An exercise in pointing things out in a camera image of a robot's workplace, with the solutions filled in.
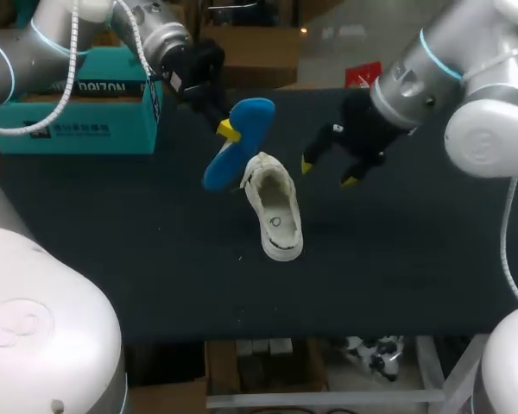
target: shoe insole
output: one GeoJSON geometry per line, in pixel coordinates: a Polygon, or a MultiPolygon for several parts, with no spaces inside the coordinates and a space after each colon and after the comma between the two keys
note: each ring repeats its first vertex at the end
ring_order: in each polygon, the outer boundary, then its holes
{"type": "Polygon", "coordinates": [[[239,142],[221,150],[205,171],[203,186],[222,191],[239,179],[248,162],[257,155],[275,117],[275,104],[268,99],[244,99],[232,108],[231,126],[240,133],[239,142]]]}
{"type": "Polygon", "coordinates": [[[267,177],[259,189],[259,197],[265,212],[265,226],[271,241],[279,248],[292,248],[295,244],[294,215],[286,193],[273,177],[267,177]]]}

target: blue foam object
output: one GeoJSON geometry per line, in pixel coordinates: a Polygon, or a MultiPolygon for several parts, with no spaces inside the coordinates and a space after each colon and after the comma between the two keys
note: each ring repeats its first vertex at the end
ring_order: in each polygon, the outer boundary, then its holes
{"type": "Polygon", "coordinates": [[[275,104],[262,97],[244,99],[232,108],[231,126],[241,134],[217,154],[205,171],[203,186],[222,191],[242,175],[248,162],[257,155],[275,118],[275,104]]]}

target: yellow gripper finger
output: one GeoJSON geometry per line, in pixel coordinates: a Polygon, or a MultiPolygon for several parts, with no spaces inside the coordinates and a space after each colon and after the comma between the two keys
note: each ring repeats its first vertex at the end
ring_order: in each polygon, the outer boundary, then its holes
{"type": "Polygon", "coordinates": [[[218,125],[217,134],[222,135],[224,138],[226,138],[227,141],[230,142],[239,142],[240,138],[242,138],[242,134],[240,134],[232,127],[231,121],[228,118],[224,119],[218,125]]]}

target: robotic arm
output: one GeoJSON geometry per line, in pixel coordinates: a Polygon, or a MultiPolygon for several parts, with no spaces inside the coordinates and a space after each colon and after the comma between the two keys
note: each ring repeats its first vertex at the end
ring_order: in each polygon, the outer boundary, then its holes
{"type": "MultiPolygon", "coordinates": [[[[219,79],[224,51],[214,41],[194,44],[168,4],[151,0],[79,0],[77,30],[72,30],[73,3],[41,0],[25,29],[0,30],[0,104],[61,81],[68,72],[74,76],[76,67],[84,64],[96,33],[109,21],[152,80],[166,81],[181,102],[190,103],[213,131],[223,134],[218,127],[228,118],[231,105],[219,79]],[[71,65],[73,40],[77,54],[71,65]]],[[[64,95],[57,115],[68,99],[64,95]]]]}
{"type": "Polygon", "coordinates": [[[451,2],[371,99],[388,122],[414,129],[461,93],[445,132],[452,162],[478,177],[518,177],[518,0],[451,2]]]}

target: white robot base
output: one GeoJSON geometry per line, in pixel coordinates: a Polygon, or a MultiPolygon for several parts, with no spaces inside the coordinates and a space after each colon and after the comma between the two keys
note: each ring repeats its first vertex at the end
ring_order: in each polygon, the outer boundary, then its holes
{"type": "Polygon", "coordinates": [[[0,414],[128,411],[121,330],[88,279],[0,229],[0,414]]]}

